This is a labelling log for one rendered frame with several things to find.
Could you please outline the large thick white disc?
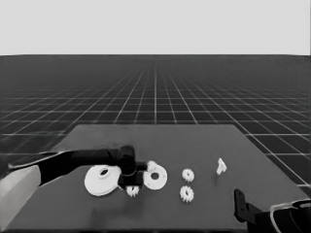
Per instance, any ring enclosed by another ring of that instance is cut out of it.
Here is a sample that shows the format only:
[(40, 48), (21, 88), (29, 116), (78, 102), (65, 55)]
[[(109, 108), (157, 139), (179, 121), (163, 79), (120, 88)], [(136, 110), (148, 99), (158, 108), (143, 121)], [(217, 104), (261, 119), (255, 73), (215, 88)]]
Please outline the large thick white disc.
[(85, 188), (93, 196), (103, 196), (118, 187), (121, 169), (118, 166), (92, 166), (85, 176)]

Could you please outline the small white T-shaped piece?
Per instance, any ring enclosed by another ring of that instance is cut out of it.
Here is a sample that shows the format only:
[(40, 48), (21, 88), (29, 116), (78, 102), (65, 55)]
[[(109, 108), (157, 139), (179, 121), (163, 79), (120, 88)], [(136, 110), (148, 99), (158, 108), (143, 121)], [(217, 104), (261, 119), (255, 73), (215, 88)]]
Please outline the small white T-shaped piece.
[(220, 175), (221, 173), (226, 171), (226, 165), (225, 162), (219, 158), (218, 159), (218, 168), (217, 168), (217, 174)]

